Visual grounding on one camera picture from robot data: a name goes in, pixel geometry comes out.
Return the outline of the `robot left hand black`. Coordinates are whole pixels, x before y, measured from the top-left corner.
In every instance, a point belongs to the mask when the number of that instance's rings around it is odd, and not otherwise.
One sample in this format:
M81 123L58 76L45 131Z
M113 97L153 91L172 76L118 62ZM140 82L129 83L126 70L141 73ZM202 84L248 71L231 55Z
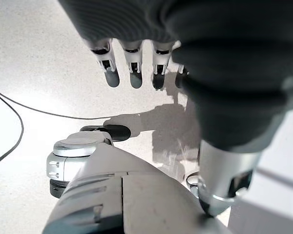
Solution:
M293 0L62 0L87 45L180 41L201 131L198 197L217 216L247 189L293 109Z

